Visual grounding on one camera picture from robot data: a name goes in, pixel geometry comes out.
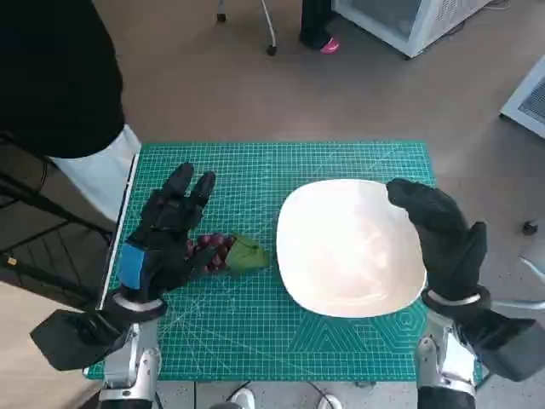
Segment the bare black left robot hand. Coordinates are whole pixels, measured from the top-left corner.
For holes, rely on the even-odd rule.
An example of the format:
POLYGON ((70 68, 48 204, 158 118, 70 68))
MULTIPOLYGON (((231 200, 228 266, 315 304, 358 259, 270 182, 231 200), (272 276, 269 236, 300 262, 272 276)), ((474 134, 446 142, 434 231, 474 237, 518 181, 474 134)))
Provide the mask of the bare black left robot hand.
POLYGON ((178 166, 160 188, 152 190, 140 222, 123 244, 118 259, 119 292, 131 302, 146 303, 186 285, 211 261, 214 251, 188 248, 189 233, 201 222, 215 187, 215 173, 191 184, 194 168, 178 166))

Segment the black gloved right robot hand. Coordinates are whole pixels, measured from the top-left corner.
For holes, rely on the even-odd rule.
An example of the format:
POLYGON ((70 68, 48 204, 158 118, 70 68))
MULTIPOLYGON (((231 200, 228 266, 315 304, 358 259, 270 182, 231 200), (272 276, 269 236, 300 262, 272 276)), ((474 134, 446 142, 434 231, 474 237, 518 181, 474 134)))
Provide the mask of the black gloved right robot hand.
POLYGON ((395 178, 387 183, 387 196, 418 233, 428 288, 451 302, 475 295, 487 252, 486 224, 469 225, 451 196, 420 182, 395 178))

